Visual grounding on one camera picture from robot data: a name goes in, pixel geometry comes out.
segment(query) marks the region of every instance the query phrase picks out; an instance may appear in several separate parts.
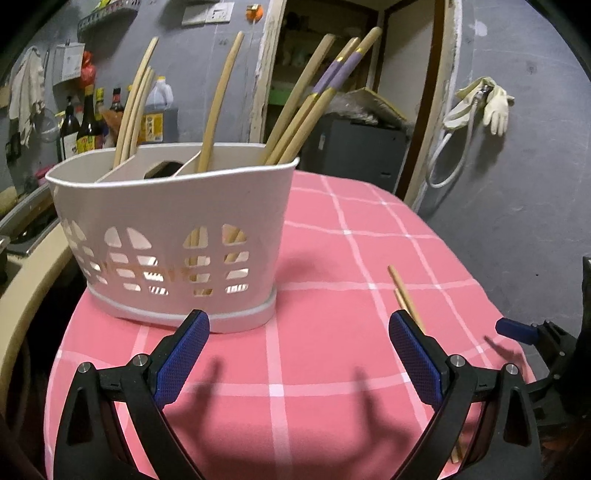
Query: soy sauce bottle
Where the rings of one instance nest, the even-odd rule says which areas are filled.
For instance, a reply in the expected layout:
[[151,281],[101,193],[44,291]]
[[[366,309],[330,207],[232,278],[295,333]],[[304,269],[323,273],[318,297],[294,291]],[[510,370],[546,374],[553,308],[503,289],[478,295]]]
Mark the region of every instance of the soy sauce bottle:
[[99,123],[95,119],[94,94],[94,85],[85,87],[84,116],[82,117],[80,130],[78,130],[78,135],[76,137],[78,153],[103,148],[103,132]]

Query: cloth hanging on wall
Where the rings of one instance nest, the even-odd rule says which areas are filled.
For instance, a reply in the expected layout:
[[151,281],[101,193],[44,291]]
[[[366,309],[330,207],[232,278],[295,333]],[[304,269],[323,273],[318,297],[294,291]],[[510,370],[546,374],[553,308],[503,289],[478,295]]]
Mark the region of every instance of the cloth hanging on wall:
[[29,146],[33,129],[33,116],[45,108],[45,80],[43,62],[37,47],[26,52],[14,76],[8,115],[10,120],[18,120],[21,144]]

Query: plaid tablecloth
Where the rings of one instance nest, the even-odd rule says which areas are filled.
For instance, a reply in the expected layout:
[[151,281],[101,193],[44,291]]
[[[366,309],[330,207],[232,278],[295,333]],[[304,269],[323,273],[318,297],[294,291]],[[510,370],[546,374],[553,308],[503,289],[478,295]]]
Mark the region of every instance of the plaid tablecloth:
[[[250,332],[211,335],[178,400],[164,409],[207,479],[390,479],[433,411],[388,339],[399,308],[388,264],[448,353],[480,367],[512,361],[532,380],[519,345],[496,334],[501,314],[481,286],[406,205],[366,183],[296,172],[276,318]],[[123,365],[169,333],[110,317],[83,295],[47,391],[50,477],[76,366]],[[138,467],[155,476],[125,405],[118,413]]]

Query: light switch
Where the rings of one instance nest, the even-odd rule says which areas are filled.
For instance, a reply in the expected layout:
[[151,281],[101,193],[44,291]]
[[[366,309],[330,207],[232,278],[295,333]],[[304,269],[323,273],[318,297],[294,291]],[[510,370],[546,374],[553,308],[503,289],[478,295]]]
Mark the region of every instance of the light switch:
[[209,8],[206,23],[225,23],[230,21],[234,2],[214,4]]

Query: wall shelf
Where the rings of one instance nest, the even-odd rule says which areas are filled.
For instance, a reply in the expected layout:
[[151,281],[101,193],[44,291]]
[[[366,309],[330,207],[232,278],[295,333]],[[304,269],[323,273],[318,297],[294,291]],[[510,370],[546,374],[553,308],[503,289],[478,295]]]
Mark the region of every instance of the wall shelf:
[[137,14],[141,0],[115,0],[106,7],[92,12],[78,22],[78,35],[95,25],[121,14]]

